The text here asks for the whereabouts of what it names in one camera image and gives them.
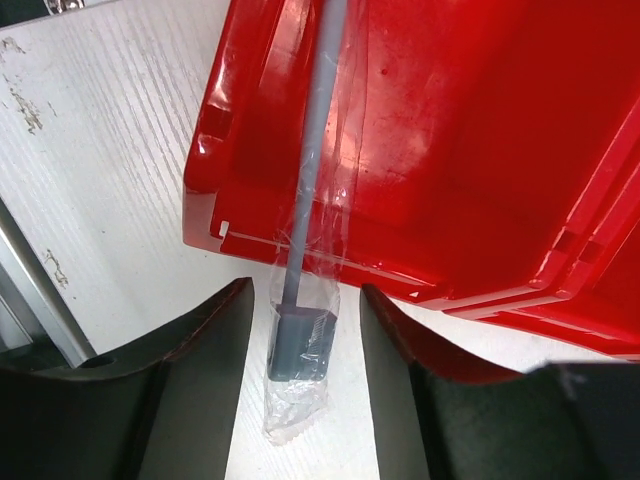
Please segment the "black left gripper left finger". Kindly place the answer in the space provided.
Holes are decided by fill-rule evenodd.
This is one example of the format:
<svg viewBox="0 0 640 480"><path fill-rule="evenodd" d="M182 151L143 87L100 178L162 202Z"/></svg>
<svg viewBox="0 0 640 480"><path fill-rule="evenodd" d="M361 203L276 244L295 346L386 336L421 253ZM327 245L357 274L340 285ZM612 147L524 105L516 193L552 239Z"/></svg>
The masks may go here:
<svg viewBox="0 0 640 480"><path fill-rule="evenodd" d="M51 342L1 354L5 479L221 479L254 308L239 278L70 367Z"/></svg>

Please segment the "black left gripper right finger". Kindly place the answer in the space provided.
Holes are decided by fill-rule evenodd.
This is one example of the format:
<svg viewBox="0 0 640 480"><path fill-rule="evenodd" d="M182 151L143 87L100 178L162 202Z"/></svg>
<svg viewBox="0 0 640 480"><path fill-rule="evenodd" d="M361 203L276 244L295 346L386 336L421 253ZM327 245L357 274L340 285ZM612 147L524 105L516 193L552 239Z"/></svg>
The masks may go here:
<svg viewBox="0 0 640 480"><path fill-rule="evenodd" d="M360 326L384 479L635 479L639 367L487 361L405 314L376 286Z"/></svg>

